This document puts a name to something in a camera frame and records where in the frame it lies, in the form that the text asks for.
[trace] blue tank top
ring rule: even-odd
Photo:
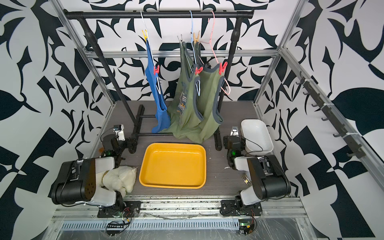
[[[160,86],[160,94],[157,91],[156,84],[157,84],[157,73],[154,74],[154,65],[152,61],[152,55],[151,55],[151,49],[149,47],[149,42],[146,42],[147,45],[147,54],[148,54],[148,66],[145,69],[145,75],[147,76],[147,81],[149,82],[149,86],[151,87],[153,98],[155,99],[155,103],[157,106],[156,111],[156,119],[158,121],[158,125],[154,128],[152,128],[152,133],[157,133],[163,129],[169,128],[170,125],[170,118],[167,113],[167,106],[164,102],[164,95],[163,91]]]

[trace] red clothespin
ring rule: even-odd
[[[157,66],[157,69],[155,66],[153,66],[153,75],[156,75],[156,73],[159,74],[159,71],[160,71],[160,65]]]
[[[224,63],[224,66],[223,66],[222,63],[220,63],[220,69],[219,69],[219,71],[218,71],[218,73],[219,73],[220,75],[221,75],[221,73],[225,72],[225,68],[227,67],[227,65],[228,65],[228,62],[225,62],[225,63]]]
[[[203,70],[203,67],[197,69],[196,67],[196,71],[195,71],[195,74],[198,75],[199,73],[201,73],[201,71]]]

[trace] green tank top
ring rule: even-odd
[[[212,69],[200,69],[201,63],[194,64],[186,50],[186,43],[180,43],[181,72],[177,82],[175,98],[168,107],[171,125],[163,132],[172,132],[178,138],[189,138],[193,142],[202,143],[208,139],[223,122],[217,111],[218,95],[224,76],[219,74],[219,65]],[[200,80],[200,96],[196,83]]]

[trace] yellow clothespin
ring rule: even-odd
[[[147,30],[145,29],[145,33],[143,30],[141,30],[143,32],[143,35],[144,35],[144,40],[147,41],[147,38],[148,38],[148,32]]]
[[[200,31],[199,31],[199,33],[197,34],[197,38],[196,38],[195,33],[193,33],[193,42],[194,42],[194,43],[198,42],[198,41],[199,41],[199,38],[200,38]]]

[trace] clothespin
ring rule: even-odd
[[[220,63],[220,69],[218,71],[218,73],[221,75],[221,73],[225,72],[225,68],[227,67],[228,65],[228,62],[225,62],[224,63],[224,66],[222,65],[222,63]]]
[[[195,75],[198,75],[199,73],[201,73],[202,70],[203,70],[203,67],[200,67],[199,69],[197,69],[196,67]]]
[[[143,35],[144,35],[144,40],[147,41],[147,38],[148,38],[148,32],[147,30],[145,29],[145,33],[143,30],[141,30],[143,32]]]
[[[160,65],[157,66],[157,69],[155,66],[153,66],[153,75],[156,75],[156,73],[159,74],[159,71],[160,71]]]
[[[198,42],[198,41],[199,41],[199,38],[200,38],[200,31],[199,31],[199,33],[197,34],[197,38],[196,38],[196,36],[195,36],[195,33],[193,33],[193,42],[194,42],[194,43]]]

